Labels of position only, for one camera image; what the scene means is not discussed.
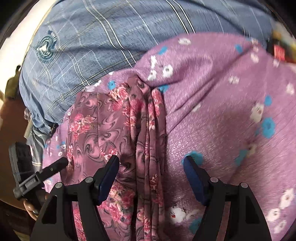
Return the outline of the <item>person left hand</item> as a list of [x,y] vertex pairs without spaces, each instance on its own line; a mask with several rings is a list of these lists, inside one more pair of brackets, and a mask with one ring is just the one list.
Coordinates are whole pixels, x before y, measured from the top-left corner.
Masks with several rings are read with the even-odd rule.
[[26,212],[29,214],[29,216],[34,221],[36,221],[38,218],[38,214],[37,214],[35,207],[30,202],[28,202],[26,199],[23,200],[23,205],[24,205]]

